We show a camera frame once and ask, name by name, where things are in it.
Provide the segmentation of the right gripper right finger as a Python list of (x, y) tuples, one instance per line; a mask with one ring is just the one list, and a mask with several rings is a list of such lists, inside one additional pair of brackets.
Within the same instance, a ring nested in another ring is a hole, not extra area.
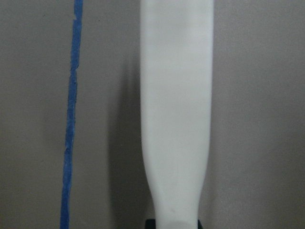
[(202, 226), (200, 220), (197, 220), (197, 228), (198, 229), (203, 229), (203, 226)]

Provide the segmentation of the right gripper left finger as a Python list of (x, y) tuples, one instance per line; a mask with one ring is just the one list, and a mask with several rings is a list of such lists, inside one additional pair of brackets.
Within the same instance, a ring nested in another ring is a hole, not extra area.
[(147, 219), (145, 221), (145, 229), (156, 229), (156, 221), (154, 219)]

